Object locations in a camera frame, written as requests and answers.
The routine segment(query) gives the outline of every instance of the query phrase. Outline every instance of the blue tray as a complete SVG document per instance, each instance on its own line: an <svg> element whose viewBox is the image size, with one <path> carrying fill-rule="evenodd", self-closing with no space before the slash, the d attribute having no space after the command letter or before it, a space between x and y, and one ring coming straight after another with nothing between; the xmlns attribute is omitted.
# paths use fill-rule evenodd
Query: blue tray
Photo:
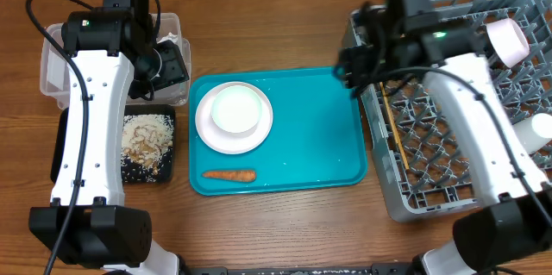
<svg viewBox="0 0 552 275"><path fill-rule="evenodd" d="M215 86L242 81L263 91L273 106L273 126L254 150L218 153L196 130L196 109ZM357 100L331 75L330 67L211 75L190 89L190 183L216 196L357 184L368 163ZM255 169L249 184L202 177L210 170Z"/></svg>

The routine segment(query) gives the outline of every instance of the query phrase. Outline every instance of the wooden table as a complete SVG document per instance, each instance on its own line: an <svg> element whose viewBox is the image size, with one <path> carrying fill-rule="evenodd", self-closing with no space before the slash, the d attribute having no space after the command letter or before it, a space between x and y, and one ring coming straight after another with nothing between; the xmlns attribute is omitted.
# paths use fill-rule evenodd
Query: wooden table
<svg viewBox="0 0 552 275"><path fill-rule="evenodd" d="M84 0L100 5L102 0ZM179 15L191 43L192 79L221 72L331 66L348 14L366 0L161 0ZM50 252L28 231L28 210L47 206L60 110L39 91L42 37L25 0L0 0L0 273L42 273ZM79 7L37 0L44 26ZM127 185L126 204L149 211L154 238L190 266L228 268L369 266L409 261L451 237L462 217L394 222L373 163L355 186L231 197L202 197L188 182L188 107L177 108L177 160L169 184ZM371 149L365 130L367 149ZM552 255L511 263L549 273ZM80 267L56 263L54 273ZM78 274L99 274L81 271Z"/></svg>

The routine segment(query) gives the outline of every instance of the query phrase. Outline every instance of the gray dish rack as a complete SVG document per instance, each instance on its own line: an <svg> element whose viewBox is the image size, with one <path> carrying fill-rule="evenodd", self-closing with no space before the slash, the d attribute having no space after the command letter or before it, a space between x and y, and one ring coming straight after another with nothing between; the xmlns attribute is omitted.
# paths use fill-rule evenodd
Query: gray dish rack
<svg viewBox="0 0 552 275"><path fill-rule="evenodd" d="M512 124L535 113L552 114L552 0L431 1L443 20L465 18L475 28L506 17L515 20L530 43L530 54L512 69L498 62L496 54L489 58L496 93ZM351 17L342 46L361 44L362 34ZM393 139L380 87L370 85L361 98L372 133L375 170L391 218L409 222L476 207L469 162L461 157L454 133L420 84L409 83L389 102L409 171ZM532 158L545 172L552 172L551 145Z"/></svg>

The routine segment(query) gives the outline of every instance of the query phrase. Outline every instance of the toy carrot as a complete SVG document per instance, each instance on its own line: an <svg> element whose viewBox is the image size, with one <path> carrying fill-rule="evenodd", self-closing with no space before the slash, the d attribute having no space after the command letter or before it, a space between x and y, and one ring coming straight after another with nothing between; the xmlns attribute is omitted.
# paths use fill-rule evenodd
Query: toy carrot
<svg viewBox="0 0 552 275"><path fill-rule="evenodd" d="M240 171L208 171L204 172L205 178L229 180L250 183L255 181L257 174L252 170L240 170Z"/></svg>

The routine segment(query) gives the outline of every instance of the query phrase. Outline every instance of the black container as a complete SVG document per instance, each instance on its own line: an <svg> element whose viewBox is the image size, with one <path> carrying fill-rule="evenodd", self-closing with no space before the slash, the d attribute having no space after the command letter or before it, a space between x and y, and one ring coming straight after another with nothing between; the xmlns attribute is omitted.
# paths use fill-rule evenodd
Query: black container
<svg viewBox="0 0 552 275"><path fill-rule="evenodd" d="M124 110L126 116L140 116L140 115L162 115L168 116L169 120L174 128L172 132L172 146L161 158L157 175L153 174L153 168L144 169L138 163L133 163L130 159L126 159L126 166L121 166L121 176L123 183L164 183L171 180L173 177L173 162L174 162L174 148L176 145L176 114L174 108L169 105L130 105L126 106ZM66 141L66 128L67 117L69 116L69 109L65 109L61 112L60 125L58 126L58 136L55 142L55 149L53 151L52 170L50 172L50 179L55 183L58 178L58 174L61 168L61 161L63 160L63 148Z"/></svg>

